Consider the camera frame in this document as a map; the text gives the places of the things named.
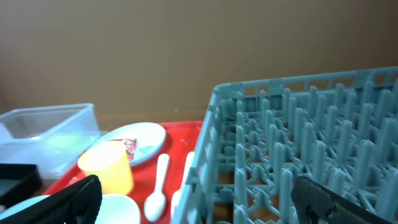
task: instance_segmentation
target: yellow cup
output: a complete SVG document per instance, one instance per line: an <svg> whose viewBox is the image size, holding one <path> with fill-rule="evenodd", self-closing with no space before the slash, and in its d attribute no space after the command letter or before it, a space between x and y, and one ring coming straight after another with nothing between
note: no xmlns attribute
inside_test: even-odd
<svg viewBox="0 0 398 224"><path fill-rule="evenodd" d="M126 146L120 141L103 141L86 151L77 162L86 175L97 175L102 194L127 195L134 188Z"/></svg>

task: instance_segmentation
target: white plate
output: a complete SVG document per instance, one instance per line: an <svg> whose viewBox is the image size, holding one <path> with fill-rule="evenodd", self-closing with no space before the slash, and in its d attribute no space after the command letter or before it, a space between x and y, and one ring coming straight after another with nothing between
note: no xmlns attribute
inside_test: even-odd
<svg viewBox="0 0 398 224"><path fill-rule="evenodd" d="M20 202L0 213L0 220L36 204L49 195L37 196ZM121 194L107 194L102 198L95 224L141 223L141 214L137 203Z"/></svg>
<svg viewBox="0 0 398 224"><path fill-rule="evenodd" d="M156 123L129 124L105 134L94 145L112 139L137 139L134 158L129 162L133 167L147 161L159 152L166 139L166 130Z"/></svg>
<svg viewBox="0 0 398 224"><path fill-rule="evenodd" d="M17 212L20 212L27 207L30 207L30 206L36 204L37 202L45 199L48 196L49 195L41 195L41 196L37 196L37 197L33 197L30 199L24 200L23 202L19 202L18 204L14 205L11 208L8 208L4 212L0 213L0 220L2 220L3 218L7 218L8 216L13 215Z"/></svg>

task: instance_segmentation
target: blue dish rack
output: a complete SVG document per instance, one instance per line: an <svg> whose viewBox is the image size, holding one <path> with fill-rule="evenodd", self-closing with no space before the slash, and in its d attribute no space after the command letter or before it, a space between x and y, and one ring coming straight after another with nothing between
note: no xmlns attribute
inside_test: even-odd
<svg viewBox="0 0 398 224"><path fill-rule="evenodd" d="M216 86L172 223L298 223L300 175L394 222L397 77L386 67Z"/></svg>

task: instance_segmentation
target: white spoon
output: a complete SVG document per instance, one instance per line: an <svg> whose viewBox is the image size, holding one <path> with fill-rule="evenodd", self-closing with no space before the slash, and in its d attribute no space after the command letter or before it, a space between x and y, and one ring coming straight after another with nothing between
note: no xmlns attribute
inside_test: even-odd
<svg viewBox="0 0 398 224"><path fill-rule="evenodd" d="M169 160L170 157L167 154L161 154L157 159L155 190L144 203L144 215L150 222L156 222L166 207L166 196L162 190L169 168Z"/></svg>
<svg viewBox="0 0 398 224"><path fill-rule="evenodd" d="M185 159L185 166L184 166L184 173L182 175L181 187L176 192L174 192L173 197L172 197L172 205L171 205L171 208L170 208L170 211L171 211L170 217L171 217L171 219L173 219L174 212L176 211L177 206L180 203L182 189L183 189L183 186L185 185L185 180L187 179L188 171L189 171L189 168L192 165L192 161L193 161L194 155L195 155L194 152L190 152L190 153L188 153L187 158Z"/></svg>

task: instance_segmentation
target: wall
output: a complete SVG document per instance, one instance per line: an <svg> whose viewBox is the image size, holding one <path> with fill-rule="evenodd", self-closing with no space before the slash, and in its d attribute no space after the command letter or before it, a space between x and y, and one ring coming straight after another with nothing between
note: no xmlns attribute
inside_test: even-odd
<svg viewBox="0 0 398 224"><path fill-rule="evenodd" d="M7 110L8 110L7 106L0 100L0 113L5 113L7 112Z"/></svg>
<svg viewBox="0 0 398 224"><path fill-rule="evenodd" d="M397 8L387 0L2 0L0 95L8 108L92 102L103 119L202 113L219 83L397 65Z"/></svg>

